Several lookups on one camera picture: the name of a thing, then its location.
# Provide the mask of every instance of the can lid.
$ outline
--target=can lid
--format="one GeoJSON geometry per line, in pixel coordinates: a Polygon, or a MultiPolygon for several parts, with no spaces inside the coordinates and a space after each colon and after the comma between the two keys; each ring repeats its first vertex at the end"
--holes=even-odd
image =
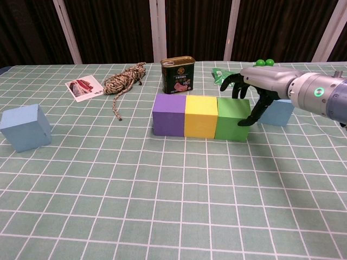
{"type": "Polygon", "coordinates": [[[182,57],[174,57],[174,58],[166,58],[160,62],[163,67],[170,68],[180,65],[190,65],[194,64],[195,60],[190,56],[182,56],[182,57]]]}

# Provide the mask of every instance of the block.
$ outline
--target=block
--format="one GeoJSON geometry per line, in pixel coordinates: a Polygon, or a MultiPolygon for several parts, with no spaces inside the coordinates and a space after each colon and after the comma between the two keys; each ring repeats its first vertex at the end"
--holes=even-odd
{"type": "Polygon", "coordinates": [[[260,124],[286,126],[294,110],[291,100],[274,100],[258,120],[260,124]]]}
{"type": "Polygon", "coordinates": [[[217,101],[218,121],[215,139],[246,141],[249,126],[238,126],[237,123],[250,115],[249,100],[219,97],[217,101]]]}
{"type": "Polygon", "coordinates": [[[0,131],[17,152],[49,145],[50,124],[38,104],[4,111],[0,131]]]}
{"type": "Polygon", "coordinates": [[[184,136],[214,138],[217,118],[216,97],[188,95],[185,103],[184,136]]]}
{"type": "Polygon", "coordinates": [[[152,111],[154,135],[184,136],[185,99],[184,95],[156,96],[152,111]]]}

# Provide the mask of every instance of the yellow cube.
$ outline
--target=yellow cube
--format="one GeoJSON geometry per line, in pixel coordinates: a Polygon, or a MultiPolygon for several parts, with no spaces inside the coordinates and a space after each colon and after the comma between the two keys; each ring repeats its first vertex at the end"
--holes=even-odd
{"type": "Polygon", "coordinates": [[[217,119],[216,97],[187,96],[185,102],[185,137],[214,138],[217,119]]]}

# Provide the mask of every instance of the purple cube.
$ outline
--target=purple cube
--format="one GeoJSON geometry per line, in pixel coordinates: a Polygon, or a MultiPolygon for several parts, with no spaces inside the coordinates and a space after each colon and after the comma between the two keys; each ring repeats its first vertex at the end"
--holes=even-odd
{"type": "Polygon", "coordinates": [[[158,94],[154,102],[154,135],[184,136],[185,95],[158,94]]]}

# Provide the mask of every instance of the can label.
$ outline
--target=can label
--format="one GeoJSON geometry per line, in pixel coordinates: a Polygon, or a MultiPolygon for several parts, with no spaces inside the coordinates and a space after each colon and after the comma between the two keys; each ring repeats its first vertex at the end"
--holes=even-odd
{"type": "Polygon", "coordinates": [[[172,67],[162,66],[163,91],[174,94],[193,89],[194,63],[172,67]]]}

